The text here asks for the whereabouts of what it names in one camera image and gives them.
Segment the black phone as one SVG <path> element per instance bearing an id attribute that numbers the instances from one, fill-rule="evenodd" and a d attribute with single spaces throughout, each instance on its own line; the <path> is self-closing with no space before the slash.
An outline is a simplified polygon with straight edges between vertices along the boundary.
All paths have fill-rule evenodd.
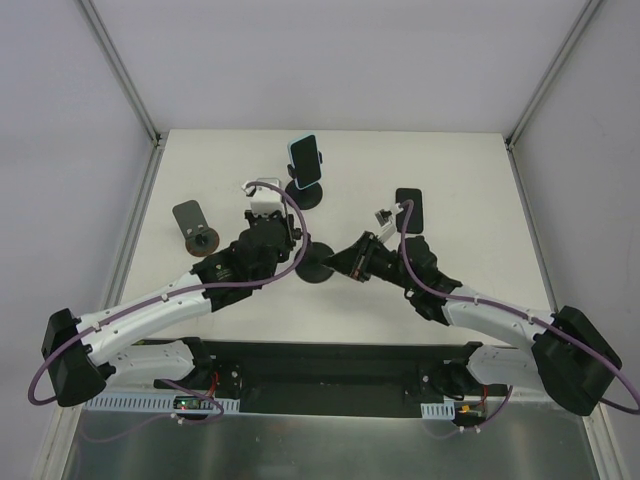
<path id="1" fill-rule="evenodd" d="M 395 191 L 395 202 L 402 204 L 407 200 L 413 202 L 413 209 L 407 223 L 406 232 L 408 234 L 420 235 L 424 232 L 424 211 L 423 193 L 418 188 L 397 188 Z"/>
<path id="2" fill-rule="evenodd" d="M 294 220 L 294 216 L 290 214 L 288 211 L 288 205 L 284 197 L 281 197 L 281 203 L 282 203 L 282 223 L 285 229 L 285 246 L 288 249 L 288 251 L 291 252 L 296 245 L 296 240 L 294 238 L 295 220 Z"/>

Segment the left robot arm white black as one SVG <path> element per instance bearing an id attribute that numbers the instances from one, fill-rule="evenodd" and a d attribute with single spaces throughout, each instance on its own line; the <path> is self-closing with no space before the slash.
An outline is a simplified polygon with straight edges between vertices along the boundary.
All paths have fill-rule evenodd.
<path id="1" fill-rule="evenodd" d="M 76 406 L 108 386 L 169 379 L 191 389 L 204 387 L 211 361 L 201 341 L 179 339 L 157 351 L 143 339 L 174 324 L 234 305 L 283 278 L 278 266 L 293 250 L 309 245 L 299 211 L 246 211 L 248 228 L 227 248 L 138 300 L 76 317 L 68 309 L 49 317 L 37 378 L 47 375 L 61 407 Z"/>

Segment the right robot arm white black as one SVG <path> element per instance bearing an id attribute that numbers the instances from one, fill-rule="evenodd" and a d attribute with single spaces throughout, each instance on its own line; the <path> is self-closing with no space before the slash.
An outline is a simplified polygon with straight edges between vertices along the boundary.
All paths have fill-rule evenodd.
<path id="1" fill-rule="evenodd" d="M 559 406 L 588 416 L 622 366 L 620 357 L 586 315 L 565 306 L 558 312 L 526 309 L 484 296 L 442 273 L 421 236 L 395 250 L 371 232 L 323 260 L 359 282 L 378 278 L 401 288 L 428 321 L 479 332 L 500 341 L 481 344 L 450 369 L 452 387 L 473 394 L 484 384 L 546 393 Z"/>

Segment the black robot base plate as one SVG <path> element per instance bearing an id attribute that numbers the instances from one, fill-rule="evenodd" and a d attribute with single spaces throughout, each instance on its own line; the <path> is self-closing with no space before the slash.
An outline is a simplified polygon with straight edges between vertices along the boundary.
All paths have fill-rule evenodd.
<path id="1" fill-rule="evenodd" d="M 198 341 L 195 369 L 180 386 L 212 389 L 243 413 L 416 418 L 420 407 L 454 398 L 506 394 L 482 386 L 465 370 L 477 348 Z"/>

